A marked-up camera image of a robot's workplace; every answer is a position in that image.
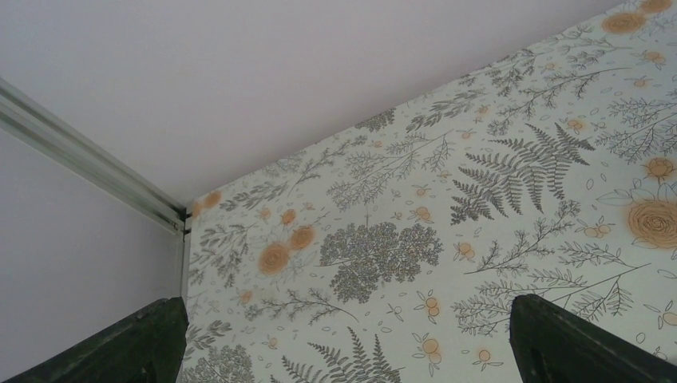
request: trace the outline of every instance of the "plant illustration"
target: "plant illustration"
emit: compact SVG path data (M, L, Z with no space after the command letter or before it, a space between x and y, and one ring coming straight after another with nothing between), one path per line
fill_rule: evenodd
M219 206L225 211L233 211L240 205L251 210L263 201L270 202L281 196L289 188L288 184L289 181L281 184L273 184L270 181L266 181L252 187L249 191L241 191L235 194L231 199L225 200Z
M242 258L248 254L247 233L253 227L232 224L225 227L216 224L204 230L200 236L200 250L193 253L188 281L199 285L204 281L207 267L216 270L216 274L225 280L224 287L232 287L235 276L240 272Z
M508 128L513 124L513 118L516 116L522 116L526 120L531 120L536 115L536 107L539 105L547 109L556 108L557 97L567 89L571 89L579 100L583 99L587 87L599 80L600 74L621 69L625 68L604 69L586 74L578 74L577 71L550 74L545 77L548 86L544 88L530 87L520 90L520 93L524 94L528 100L523 104L511 105L498 112L498 115L503 118L489 123L487 132L492 136L503 136L508 132Z
M484 95L486 95L484 89L470 89L457 93L451 100L435 101L427 114L416 116L411 120L406 131L429 128L442 121L443 118L454 118L461 113L467 113L475 107L476 99Z
M364 345L359 340L357 334L348 327L350 338L352 339L352 354L350 356L341 356L341 349L308 343L310 347L319 353L327 368L325 370L316 369L314 365L307 363L293 362L287 356L282 357L282 364L293 379L294 383L321 383L324 381L364 381L364 382L382 382L382 383L401 383L399 370L393 369L386 360L386 356L381 348L381 342L378 335L374 335L374 351L370 355L365 351Z
M589 35L594 32L592 25L579 24L546 39L545 43L556 45L559 53L567 54L567 62L576 70L586 70L590 65L598 64L603 56L619 49L631 49L629 46L615 46L606 37L590 38ZM579 48L584 50L575 53Z
M555 213L555 218L550 220L537 219L533 224L535 233L532 239L529 239L526 231L515 231L517 243L511 247L507 254L501 255L501 247L498 241L493 241L489 248L489 255L483 256L477 265L477 270L466 274L475 274L482 271L494 270L498 276L506 277L511 274L517 277L529 270L525 263L526 257L537 255L541 258L546 255L554 254L554 250L542 245L542 242L550 236L558 236L569 228L573 227L567 217L575 218L580 213L580 203L567 200L560 202L560 206Z
M534 63L541 54L534 53L530 49L522 49L493 65L461 77L458 84L472 86L480 75L484 75L491 78L491 85L497 89L499 97L507 97L519 88L525 77L534 73Z
M435 374L435 370L439 370L439 364L442 362L442 356L440 353L440 344L436 339L428 338L429 333L423 334L423 336L416 333L411 333L414 336L414 340L417 342L416 349L419 351L412 355L417 359L428 358L428 372L430 372L430 377Z
M421 262L437 265L442 252L436 231L416 223L398 232L393 223L367 227L354 223L324 239L320 266L338 267L330 286L338 300L369 301L379 282L412 282Z
M314 311L309 325L318 322L325 316L333 316L338 312L350 315L356 322L359 320L351 313L329 303L330 297L322 293L321 290L310 288L306 297L299 297L299 292L294 290L287 290L287 300L285 302L278 302L276 299L263 299L262 306L251 305L247 308L244 315L252 321L259 317L263 312L270 312L270 319L277 319L282 314L287 313L287 318L290 322L296 319L296 316L302 312Z
M517 214L522 214L521 200L525 192L540 212L543 212L541 194L544 188L557 199L564 199L563 180L571 165L588 165L580 156L579 150L595 149L586 140L566 133L558 124L557 138L533 125L527 126L536 134L536 141L515 138L491 140L507 146L514 154L465 154L485 169L459 168L474 183L464 184L453 180L453 184L465 197L451 197L457 203L457 206L451 207L452 225L468 218L474 221L480 217L493 219L489 205L505 217L508 217L506 204Z
M409 134L403 141L386 148L387 155L373 152L359 152L346 158L346 165L354 181L339 181L327 190L334 203L342 210L359 203L373 203L387 190L392 179L404 180L419 167L439 172L453 151L453 142L446 139L448 131L433 139L424 133ZM422 159L422 149L436 144L433 152Z
M395 122L395 108L379 113L367 120L355 125L356 129L369 129L370 132L378 132L382 128L391 125Z
M363 145L364 143L366 143L366 136L357 136L353 140L343 141L338 148L334 150L325 148L319 158L310 159L303 165L303 169L299 170L301 176L293 185L291 185L287 195L290 195L300 184L314 178L319 178L319 173L317 171L320 168L334 166L335 159L337 157L345 156L348 148Z
M673 99L677 93L668 94ZM677 148L677 112L672 112L677 103L643 98L613 101L609 105L611 116L621 116L621 122L630 131L604 132L595 144L606 146L609 152L634 164L659 152L664 156Z
M228 322L214 321L206 328L197 327L195 325L188 326L186 331L186 352L184 353L184 361L191 359L192 353L196 349L208 349L217 338L225 336L225 333L232 330L231 324Z
M221 351L209 348L207 357L201 357L195 367L184 369L183 379L187 383L206 381L227 381L229 383L254 383L251 373L251 358L241 345L225 345Z

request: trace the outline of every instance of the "fern print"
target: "fern print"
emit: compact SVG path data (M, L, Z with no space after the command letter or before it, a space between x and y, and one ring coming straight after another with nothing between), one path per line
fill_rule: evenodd
M677 94L669 93L673 99ZM623 124L629 125L628 132L605 132L596 141L608 151L634 164L657 152L667 156L677 148L677 112L671 110L677 105L672 101L643 98L613 101L609 105L611 116L620 116Z
M576 98L581 100L588 86L600 79L600 74L621 69L626 68L604 69L587 74L578 74L576 71L571 71L548 75L545 77L548 86L522 89L520 93L527 96L527 101L520 105L512 105L502 109L498 114L503 118L489 123L487 133L492 136L507 134L509 127L513 124L513 118L521 116L526 120L531 120L536 115L536 107L539 105L547 109L555 109L557 107L556 99L567 89L571 89Z
M369 129L370 132L378 132L386 126L395 122L395 108L386 110L367 120L355 125L356 129Z
M321 383L325 381L364 381L370 383L401 383L399 370L393 369L381 348L378 335L374 335L374 351L370 355L364 350L357 334L348 327L352 339L353 350L350 356L341 356L341 350L335 347L308 343L322 356L329 369L316 369L314 365L293 362L282 357L282 365L294 383Z
M351 223L324 239L319 264L338 268L330 284L338 300L366 303L379 282L412 282L421 263L436 266L442 244L435 235L419 223L400 232L390 222L370 227Z
M522 275L522 273L529 271L525 263L526 257L536 255L543 258L546 255L555 253L554 250L543 246L543 241L551 236L560 235L573 227L574 224L568 221L567 218L575 218L579 213L580 204L576 201L560 202L555 219L552 219L550 223L546 219L538 219L534 223L535 233L532 235L532 239L529 239L525 231L515 231L517 243L505 255L501 255L502 249L499 247L498 241L493 241L493 245L489 249L489 255L482 257L477 265L477 270L466 274L494 270L498 276L502 277L506 277L509 274L513 277Z
M415 132L402 141L386 148L388 156L372 152L354 153L346 158L352 182L339 181L327 190L336 206L345 211L357 204L373 203L391 180L405 180L411 172L422 168L438 172L453 151L452 142L446 139L451 131L435 138ZM424 148L431 145L433 152L422 157Z
M243 257L249 254L247 233L253 226L232 224L224 227L217 224L205 229L200 236L200 250L191 257L188 282L200 285L204 281L205 270L211 267L224 280L225 288L232 287Z
M406 127L407 132L417 131L420 128L434 126L443 118L454 118L461 113L467 113L475 107L476 99L484 96L484 89L471 89L458 93L451 100L436 101L428 109L428 114L416 116Z
M252 305L245 311L245 317L252 321L259 317L263 312L270 311L270 319L277 319L287 312L287 318L290 322L296 319L296 316L305 311L314 311L309 325L313 325L325 316L333 316L338 312L350 315L356 322L359 320L351 313L333 306L329 303L329 296L322 294L322 291L310 288L308 289L308 296L299 297L299 292L294 290L287 290L287 301L278 302L275 299L264 299L262 307Z
M536 58L541 54L543 53L534 53L531 49L522 49L504 57L495 65L461 77L458 84L472 86L479 76L484 75L491 78L491 85L497 89L499 97L508 97L527 76L534 73Z
M452 196L457 203L451 209L451 224L480 217L493 219L490 206L508 217L508 209L522 214L522 198L526 192L533 206L543 212L541 195L544 189L557 199L564 199L563 180L572 164L588 165L579 154L580 149L595 150L586 140L579 140L556 124L557 138L528 124L536 141L524 139L491 140L512 149L515 154L474 155L466 153L476 164L486 169L459 168L472 178L473 184L453 180L465 197Z

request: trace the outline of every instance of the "wallpaper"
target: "wallpaper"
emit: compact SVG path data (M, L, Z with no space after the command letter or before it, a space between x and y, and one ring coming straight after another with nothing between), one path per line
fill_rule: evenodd
M627 2L198 199L184 381L521 381L528 293L677 361L676 22Z

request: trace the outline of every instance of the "orange rose print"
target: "orange rose print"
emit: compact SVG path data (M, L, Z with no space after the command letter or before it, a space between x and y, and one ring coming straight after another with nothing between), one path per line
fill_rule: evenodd
M202 212L202 205L199 202L195 202L192 205L192 217L193 219L197 218Z
M644 0L639 6L640 10L648 14L657 14L672 6L672 0Z
M610 34L632 34L641 29L647 19L641 14L613 14L602 22L602 29Z
M289 243L291 248L294 250L301 250L308 247L308 245L313 242L315 237L315 230L312 226L304 226L294 230L294 234L291 235Z
M294 222L294 219L296 219L296 210L294 209L289 209L282 214L282 224L285 226Z
M279 274L289 263L289 248L283 243L272 243L259 257L259 271L267 276Z
M634 206L628 225L638 238L664 249L677 247L677 205L647 201Z
M221 192L218 190L212 191L204 199L204 206L207 209L211 209L212 207L216 206L220 201L221 201Z
M654 177L659 182L665 180L675 170L667 158L655 158L644 167L647 169L647 176Z

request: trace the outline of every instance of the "orange berry print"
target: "orange berry print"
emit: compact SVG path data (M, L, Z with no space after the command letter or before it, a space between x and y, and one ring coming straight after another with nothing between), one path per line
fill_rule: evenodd
M204 198L204 207L207 209L211 209L212 207L216 206L219 202L221 202L221 191L215 190L212 191L207 195L207 197Z
M202 212L202 205L199 202L195 202L192 205L192 217L193 219L197 218L200 216L200 213Z
M427 339L425 342L423 342L423 351L425 353L434 353L440 348L439 343L437 343L436 340L434 339Z

